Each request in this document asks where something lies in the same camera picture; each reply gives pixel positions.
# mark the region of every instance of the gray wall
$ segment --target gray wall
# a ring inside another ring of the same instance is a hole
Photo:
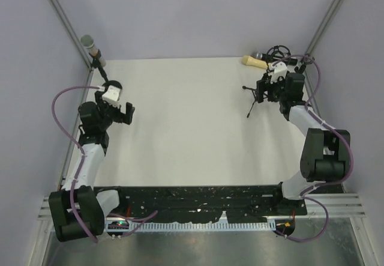
[[[323,70],[316,101],[329,122],[351,133],[358,192],[384,245],[384,0],[345,0],[314,51]]]
[[[60,0],[107,59],[241,56],[308,46],[331,0]]]
[[[43,196],[54,190],[68,148],[53,96],[81,85],[86,67],[48,0],[0,0],[0,261],[26,265]],[[58,103],[72,128],[80,92]]]

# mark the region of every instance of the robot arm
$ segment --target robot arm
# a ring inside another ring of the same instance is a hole
[[[80,125],[79,144],[85,152],[80,175],[75,179],[76,169],[81,163],[77,160],[74,169],[66,179],[62,189],[49,196],[49,206],[56,236],[59,241],[68,241],[87,237],[76,220],[70,205],[70,189],[75,180],[74,200],[77,212],[93,235],[101,235],[104,230],[105,217],[116,207],[125,210],[126,199],[119,187],[105,189],[95,195],[93,187],[96,174],[107,153],[109,136],[108,127],[113,122],[131,124],[135,108],[126,103],[125,113],[121,112],[119,99],[122,86],[117,81],[108,81],[100,91],[95,92],[95,102],[81,104],[78,111]]]
[[[345,145],[309,114],[309,112],[314,114],[311,106],[305,108],[305,101],[302,99],[305,67],[306,64],[303,63],[295,68],[294,73],[290,73],[286,65],[279,62],[256,82],[255,89],[243,86],[243,89],[252,91],[253,104],[262,103],[264,99],[279,102],[281,114],[305,136],[300,171],[281,185],[283,197],[290,200],[302,199],[302,191],[310,186],[342,179],[347,174],[350,163]],[[348,131],[336,131],[348,143],[350,142]]]

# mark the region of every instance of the metal floor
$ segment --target metal floor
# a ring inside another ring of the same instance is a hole
[[[324,219],[297,219],[296,237],[318,233]],[[60,244],[50,236],[43,265],[248,266],[364,265],[349,219],[331,219],[316,241],[295,243],[273,232],[193,232],[136,234],[121,240],[108,235],[99,244],[82,239]]]

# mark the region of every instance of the white table surface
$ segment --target white table surface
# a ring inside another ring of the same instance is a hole
[[[255,104],[246,119],[253,96],[241,87],[254,87],[263,70],[240,60],[108,61],[109,79],[123,86],[121,103],[136,111],[131,125],[108,129],[95,186],[267,185],[296,173],[305,138],[278,103]],[[92,85],[101,84],[96,71]]]

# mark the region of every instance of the wooden handle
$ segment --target wooden handle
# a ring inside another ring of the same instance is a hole
[[[252,58],[251,56],[243,56],[241,62],[247,66],[253,66],[261,69],[268,68],[268,65],[265,61]]]

